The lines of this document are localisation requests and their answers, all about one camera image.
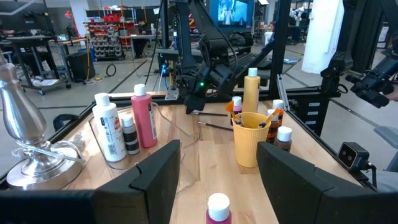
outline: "gray floor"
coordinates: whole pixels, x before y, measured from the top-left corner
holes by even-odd
[[[253,47],[253,52],[259,52],[261,46]],[[303,45],[287,46],[285,57],[301,57],[304,52]],[[375,63],[382,59],[377,52]],[[137,83],[145,82],[150,60],[139,59],[132,62],[130,56],[124,61],[114,62],[117,72],[113,77],[107,77],[106,67],[110,62],[96,62],[96,73],[103,77],[100,82],[91,85],[73,84],[72,89],[67,90],[63,85],[45,89],[46,95],[41,96],[35,90],[27,90],[28,97],[41,110],[47,121],[46,137],[50,137],[55,131],[52,127],[52,120],[60,113],[78,114],[84,110],[94,99],[94,94],[100,92],[123,93],[132,92]],[[301,71],[302,61],[294,66],[284,76],[286,88],[300,88],[314,86],[321,83],[319,75],[308,74]],[[154,60],[152,68],[157,67],[157,60]],[[151,73],[147,91],[157,91],[159,82],[158,76]],[[341,80],[348,88],[352,84]],[[164,81],[160,84],[160,90],[165,90]],[[371,154],[371,161],[378,169],[385,169],[391,158],[396,153],[388,143],[381,139],[374,131],[376,126],[398,126],[396,120],[398,103],[390,103],[387,107],[377,109],[369,103],[360,100],[351,92],[334,99],[328,108],[325,124],[322,132],[322,139],[334,150],[338,151],[343,141],[354,141],[365,147]],[[3,120],[0,121],[0,142],[3,150],[0,151],[0,174],[11,168],[18,159],[13,158],[11,151],[16,147],[14,140],[8,136]]]

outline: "bottle cap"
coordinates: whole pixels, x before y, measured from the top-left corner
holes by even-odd
[[[292,131],[291,128],[281,126],[278,128],[278,135],[276,138],[282,142],[288,142],[292,139]]]
[[[240,96],[234,96],[232,100],[234,101],[234,106],[242,106],[242,98]]]
[[[134,122],[132,121],[132,116],[129,114],[123,115],[121,119],[123,127],[130,127],[134,125]]]
[[[216,222],[222,222],[229,216],[229,198],[222,193],[210,195],[207,201],[209,216]]]
[[[272,102],[273,109],[284,109],[284,101],[283,100],[274,100]]]
[[[98,106],[108,106],[111,103],[107,93],[97,93],[94,95],[94,99]]]
[[[147,90],[145,88],[145,85],[144,84],[134,85],[134,94],[136,96],[144,96],[145,94],[147,94]]]
[[[255,77],[257,76],[257,68],[249,68],[249,74],[250,77]]]
[[[269,110],[267,110],[267,112],[268,112],[268,117],[270,117],[274,112],[275,112],[275,109],[269,109]],[[271,119],[271,121],[278,121],[278,115],[275,115],[272,119]]]

